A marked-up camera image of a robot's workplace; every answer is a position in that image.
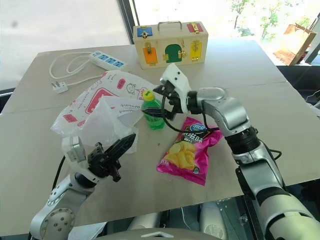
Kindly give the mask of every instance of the metal handle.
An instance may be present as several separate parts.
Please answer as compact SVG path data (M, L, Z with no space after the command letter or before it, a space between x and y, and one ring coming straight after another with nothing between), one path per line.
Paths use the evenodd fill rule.
M160 21L158 23L158 31L160 31L160 24L180 24L180 29L182 30L182 23L180 21Z

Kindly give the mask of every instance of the table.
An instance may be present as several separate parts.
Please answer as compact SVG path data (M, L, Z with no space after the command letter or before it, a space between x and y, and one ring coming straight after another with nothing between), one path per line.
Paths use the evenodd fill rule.
M96 80L89 80L70 87L67 92L56 94L52 91L50 84L55 80L49 76L48 72L51 62L64 53L96 50L123 60L130 65L132 74L148 79L153 84L160 84L164 68L142 70L134 45L42 52L33 60L2 112L14 113L65 107ZM70 55L61 61L58 60L53 68L53 73L56 76L65 75L65 68L70 59L74 57L74 55ZM208 42L205 64L184 65L179 68L188 76L190 86L194 89L214 86L234 88L286 82L283 75L275 70L272 61L254 40L228 38L211 40ZM102 68L89 64L81 71L81 74L74 75L65 81L67 83L77 82L103 72Z
M134 66L138 64L133 46L92 48L89 51L96 49ZM0 116L0 236L27 233L32 217L48 200L63 156L61 137L49 128L59 112L94 82L77 85L60 95L52 94L47 68L51 60L61 53L38 55ZM218 53L219 60L212 56ZM253 63L239 59L248 58L248 53L251 53ZM164 70L132 69L152 83L157 83ZM259 138L270 148L283 152L277 163L287 185L320 177L319 120L254 41L210 41L205 64L183 66L181 70L193 89L220 85L228 88L229 94L243 103L252 124L259 130ZM101 70L97 68L95 71L94 74ZM183 120L183 115L177 115L173 124L180 127ZM235 174L237 165L224 139L208 150L207 181L205 186L201 186L156 171L160 156L172 144L176 132L168 127L151 131L144 119L136 127L139 128L138 151L120 159L121 181L115 183L107 178L99 184L81 207L77 225L242 194ZM59 181L69 172L70 168L65 164Z

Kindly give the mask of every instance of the white plastic bag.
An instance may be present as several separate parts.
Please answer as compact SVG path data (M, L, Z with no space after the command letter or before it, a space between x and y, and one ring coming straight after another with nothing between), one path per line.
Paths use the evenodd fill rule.
M108 147L132 133L136 133L136 137L127 154L137 151L138 129L123 125L117 117L117 111L112 110L107 104L107 98L102 97L86 119L79 136L84 145L94 146L100 142L103 147Z
M108 71L101 79L62 110L51 129L63 137L77 136L102 96L117 96L141 100L142 93L154 87L153 84L139 76L118 70Z

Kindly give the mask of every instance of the pink chip bag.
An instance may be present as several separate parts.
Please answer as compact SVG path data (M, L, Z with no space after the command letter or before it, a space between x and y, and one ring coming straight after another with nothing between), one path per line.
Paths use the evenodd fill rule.
M201 121L187 117L184 131L205 130ZM205 185L208 172L208 147L216 145L222 134L217 131L179 133L174 144L164 154L157 171L183 177L194 183Z

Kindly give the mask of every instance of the brown paper bag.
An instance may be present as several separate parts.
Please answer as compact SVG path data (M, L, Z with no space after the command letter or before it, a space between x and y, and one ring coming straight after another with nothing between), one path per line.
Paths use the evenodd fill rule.
M286 65L294 65L305 53L316 34L297 23L289 24L280 40L279 48L273 54Z

